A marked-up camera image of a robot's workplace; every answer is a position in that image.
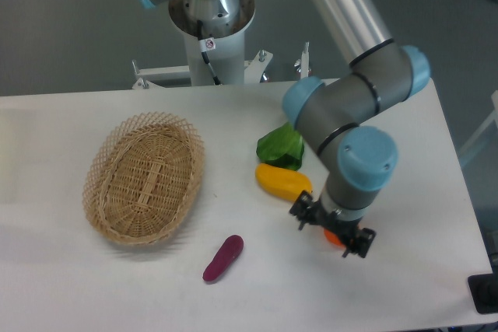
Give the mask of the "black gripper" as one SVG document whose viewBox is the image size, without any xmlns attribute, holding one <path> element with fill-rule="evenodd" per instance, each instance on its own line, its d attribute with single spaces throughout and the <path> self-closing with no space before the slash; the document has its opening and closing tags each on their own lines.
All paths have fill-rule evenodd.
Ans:
<svg viewBox="0 0 498 332">
<path fill-rule="evenodd" d="M 298 229 L 305 225 L 319 225 L 335 237 L 339 245 L 345 247 L 342 254 L 346 258 L 350 254 L 365 258 L 377 236 L 377 232 L 368 228 L 359 228 L 360 210 L 353 211 L 331 205 L 327 211 L 321 199 L 313 200 L 312 195 L 303 190 L 291 206 L 289 213 L 299 222 Z"/>
</svg>

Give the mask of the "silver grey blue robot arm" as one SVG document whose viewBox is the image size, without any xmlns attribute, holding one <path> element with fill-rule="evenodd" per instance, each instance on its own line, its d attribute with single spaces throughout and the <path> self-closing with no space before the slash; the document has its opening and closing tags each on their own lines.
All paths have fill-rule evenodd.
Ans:
<svg viewBox="0 0 498 332">
<path fill-rule="evenodd" d="M 244 59 L 216 48 L 254 15 L 248 0 L 139 0 L 167 3 L 170 18 L 195 44 L 188 59 L 195 86 L 241 84 Z M 365 257 L 376 233 L 359 222 L 390 180 L 398 160 L 392 138 L 366 121 L 422 90 L 430 80 L 426 56 L 395 43 L 371 0 L 314 0 L 349 63 L 350 73 L 326 84 L 307 74 L 286 92 L 282 108 L 329 175 L 318 199 L 303 192 L 291 207 L 301 225 L 334 233 L 345 252 Z"/>
</svg>

